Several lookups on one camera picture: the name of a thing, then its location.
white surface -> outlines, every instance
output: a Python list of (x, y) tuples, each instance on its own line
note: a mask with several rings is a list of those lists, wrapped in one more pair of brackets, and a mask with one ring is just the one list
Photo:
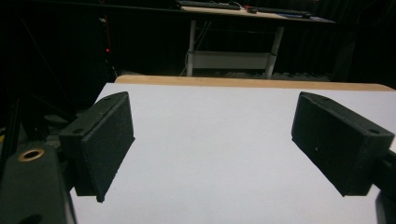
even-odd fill
[[(291, 141), (301, 90), (107, 84), (130, 94), (136, 137), (89, 223), (376, 223), (373, 186), (343, 198)], [(396, 93), (310, 91), (396, 133)]]

black plastic block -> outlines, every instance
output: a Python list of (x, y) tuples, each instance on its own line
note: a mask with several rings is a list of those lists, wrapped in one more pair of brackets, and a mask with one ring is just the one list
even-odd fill
[(387, 154), (394, 137), (343, 105), (308, 92), (300, 93), (291, 135), (343, 196), (368, 193), (371, 167)]
[(105, 195), (134, 141), (128, 92), (109, 95), (65, 128), (60, 134), (65, 156), (78, 170), (78, 196)]

wooden table edge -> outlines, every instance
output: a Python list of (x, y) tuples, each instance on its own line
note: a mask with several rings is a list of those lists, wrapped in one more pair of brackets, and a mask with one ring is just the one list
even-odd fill
[(388, 86), (375, 83), (288, 81), (226, 77), (168, 77), (122, 75), (116, 78), (115, 83), (169, 86), (250, 87), (339, 91), (395, 91)]

cable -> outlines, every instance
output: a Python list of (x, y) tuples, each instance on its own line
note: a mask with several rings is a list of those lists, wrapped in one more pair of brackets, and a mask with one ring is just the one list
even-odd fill
[(47, 68), (49, 69), (49, 72), (51, 73), (52, 77), (55, 79), (56, 84), (58, 84), (59, 89), (62, 93), (62, 95), (64, 96), (64, 99), (68, 100), (67, 94), (64, 92), (64, 88), (62, 88), (62, 84), (59, 81), (59, 79), (56, 77), (55, 73), (53, 72), (52, 68), (50, 67), (50, 64), (48, 63), (47, 59), (44, 57), (43, 53), (41, 52), (40, 48), (37, 45), (37, 42), (35, 42), (35, 38), (33, 37), (32, 33), (30, 32), (29, 27), (27, 26), (27, 24), (25, 23), (25, 21), (23, 20), (23, 18), (21, 17), (20, 13), (18, 12), (18, 10), (15, 10), (16, 14), (18, 15), (18, 18), (20, 19), (20, 21), (22, 22), (26, 32), (28, 33), (29, 37), (31, 38), (31, 40), (33, 41), (33, 44), (35, 45), (35, 49), (37, 50), (38, 54), (40, 55), (41, 59), (43, 59), (44, 64), (47, 66)]

brass hole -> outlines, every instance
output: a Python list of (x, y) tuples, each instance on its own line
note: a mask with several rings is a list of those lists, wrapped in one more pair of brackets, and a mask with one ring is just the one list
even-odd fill
[(18, 157), (18, 161), (33, 161), (40, 158), (46, 152), (44, 149), (41, 148), (34, 148), (21, 153)]

